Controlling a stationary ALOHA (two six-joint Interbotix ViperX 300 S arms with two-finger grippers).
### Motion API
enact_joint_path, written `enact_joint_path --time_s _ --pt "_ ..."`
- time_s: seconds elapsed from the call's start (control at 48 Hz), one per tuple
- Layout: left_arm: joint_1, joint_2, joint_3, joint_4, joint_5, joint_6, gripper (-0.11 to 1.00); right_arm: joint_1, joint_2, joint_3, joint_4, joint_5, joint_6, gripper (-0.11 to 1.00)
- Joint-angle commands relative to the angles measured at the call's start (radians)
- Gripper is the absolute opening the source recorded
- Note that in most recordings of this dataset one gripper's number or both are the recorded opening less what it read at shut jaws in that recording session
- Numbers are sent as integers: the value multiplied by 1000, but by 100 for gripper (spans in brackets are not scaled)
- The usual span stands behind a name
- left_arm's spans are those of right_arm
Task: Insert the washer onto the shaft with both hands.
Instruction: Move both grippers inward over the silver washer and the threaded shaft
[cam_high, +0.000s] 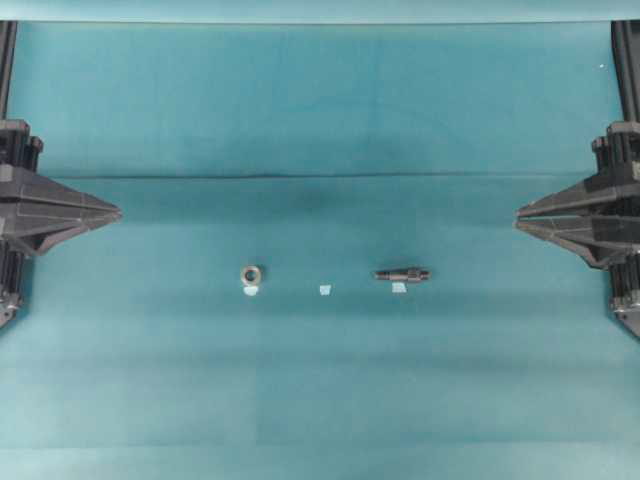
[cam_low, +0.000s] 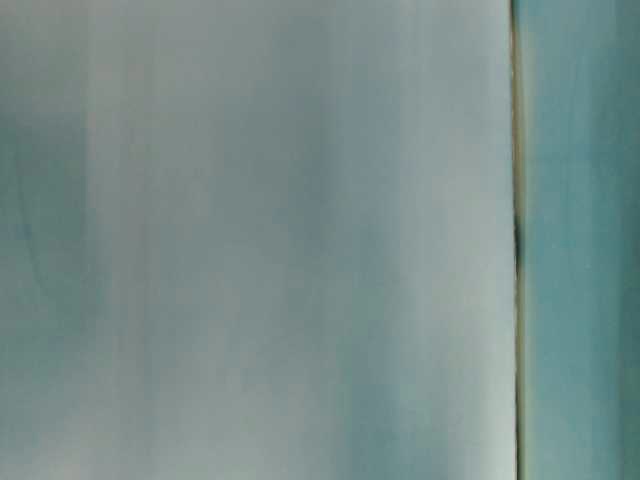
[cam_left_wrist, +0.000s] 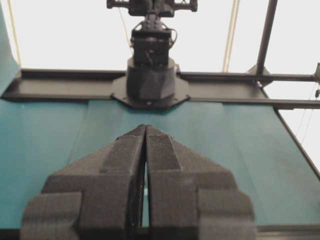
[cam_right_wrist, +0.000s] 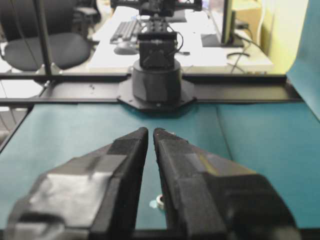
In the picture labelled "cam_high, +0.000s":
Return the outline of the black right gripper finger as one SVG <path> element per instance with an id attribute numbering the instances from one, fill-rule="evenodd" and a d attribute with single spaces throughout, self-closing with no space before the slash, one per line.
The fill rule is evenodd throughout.
<path id="1" fill-rule="evenodd" d="M 518 218 L 581 215 L 597 207 L 639 195 L 639 181 L 593 175 L 562 191 L 547 195 L 517 210 Z"/>
<path id="2" fill-rule="evenodd" d="M 639 219 L 633 217 L 554 217 L 518 219 L 514 226 L 605 270 L 639 253 Z"/>

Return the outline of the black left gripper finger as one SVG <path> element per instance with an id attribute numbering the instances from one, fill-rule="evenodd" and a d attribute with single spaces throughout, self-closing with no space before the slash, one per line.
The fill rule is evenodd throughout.
<path id="1" fill-rule="evenodd" d="M 51 223 L 48 218 L 26 219 L 20 220 L 13 226 L 10 226 L 6 220 L 2 225 L 1 239 L 6 241 L 13 250 L 27 257 L 42 256 L 59 243 L 118 220 L 119 217 L 100 217 Z"/>
<path id="2" fill-rule="evenodd" d="M 18 205 L 21 214 L 43 213 L 52 218 L 117 220 L 122 216 L 111 203 L 10 165 L 1 166 L 1 202 Z"/>

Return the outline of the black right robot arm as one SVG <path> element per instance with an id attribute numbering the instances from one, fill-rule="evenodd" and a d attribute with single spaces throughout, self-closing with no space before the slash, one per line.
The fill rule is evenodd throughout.
<path id="1" fill-rule="evenodd" d="M 597 173 L 522 208 L 515 227 L 609 273 L 609 305 L 639 334 L 639 124 L 614 122 L 592 142 Z"/>

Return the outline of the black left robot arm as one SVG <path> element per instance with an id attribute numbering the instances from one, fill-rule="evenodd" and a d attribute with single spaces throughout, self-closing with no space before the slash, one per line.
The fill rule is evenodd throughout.
<path id="1" fill-rule="evenodd" d="M 121 210 L 37 173 L 40 138 L 23 120 L 1 122 L 1 324 L 23 304 L 27 259 L 109 225 Z"/>

